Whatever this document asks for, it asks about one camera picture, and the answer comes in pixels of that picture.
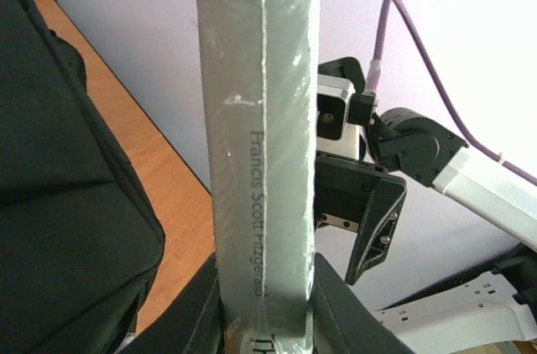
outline plastic wrap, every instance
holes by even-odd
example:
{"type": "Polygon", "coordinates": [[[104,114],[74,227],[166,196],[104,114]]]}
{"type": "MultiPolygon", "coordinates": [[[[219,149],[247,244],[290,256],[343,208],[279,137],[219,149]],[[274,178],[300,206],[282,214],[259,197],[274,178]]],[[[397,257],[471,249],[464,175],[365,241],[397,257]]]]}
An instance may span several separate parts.
{"type": "Polygon", "coordinates": [[[320,0],[196,0],[226,352],[313,351],[320,0]]]}

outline black fabric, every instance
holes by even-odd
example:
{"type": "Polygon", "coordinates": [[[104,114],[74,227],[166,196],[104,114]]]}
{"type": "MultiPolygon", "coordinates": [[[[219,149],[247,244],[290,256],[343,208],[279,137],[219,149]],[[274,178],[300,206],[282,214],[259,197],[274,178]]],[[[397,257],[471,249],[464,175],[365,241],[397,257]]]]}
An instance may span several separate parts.
{"type": "Polygon", "coordinates": [[[164,231],[52,30],[33,0],[0,0],[0,353],[112,353],[164,231]]]}
{"type": "MultiPolygon", "coordinates": [[[[213,254],[169,308],[122,354],[223,353],[219,298],[213,254]]],[[[317,354],[413,354],[366,310],[319,253],[311,306],[317,354]]]]}

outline black backpack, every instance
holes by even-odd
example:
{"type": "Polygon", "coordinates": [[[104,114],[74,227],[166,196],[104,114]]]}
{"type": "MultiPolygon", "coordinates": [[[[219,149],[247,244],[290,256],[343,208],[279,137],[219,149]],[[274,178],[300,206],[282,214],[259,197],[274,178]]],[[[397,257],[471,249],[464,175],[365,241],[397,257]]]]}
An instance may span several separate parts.
{"type": "Polygon", "coordinates": [[[0,0],[0,353],[114,353],[164,232],[34,0],[0,0]]]}

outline white base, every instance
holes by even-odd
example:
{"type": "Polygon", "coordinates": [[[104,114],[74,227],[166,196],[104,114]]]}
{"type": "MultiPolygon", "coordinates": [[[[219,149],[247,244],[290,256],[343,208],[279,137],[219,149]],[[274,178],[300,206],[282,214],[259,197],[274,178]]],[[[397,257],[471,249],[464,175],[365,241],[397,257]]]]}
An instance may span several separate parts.
{"type": "Polygon", "coordinates": [[[502,341],[537,338],[528,305],[500,274],[373,315],[416,354],[449,354],[502,341]]]}

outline screw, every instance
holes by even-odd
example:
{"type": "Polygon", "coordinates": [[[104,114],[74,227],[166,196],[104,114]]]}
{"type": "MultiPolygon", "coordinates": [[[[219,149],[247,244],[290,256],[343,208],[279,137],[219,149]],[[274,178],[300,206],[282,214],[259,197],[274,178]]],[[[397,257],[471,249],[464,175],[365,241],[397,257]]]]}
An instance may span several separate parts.
{"type": "Polygon", "coordinates": [[[327,112],[327,113],[323,114],[321,121],[326,123],[326,124],[330,124],[330,123],[334,122],[334,115],[332,115],[331,113],[327,112]]]}

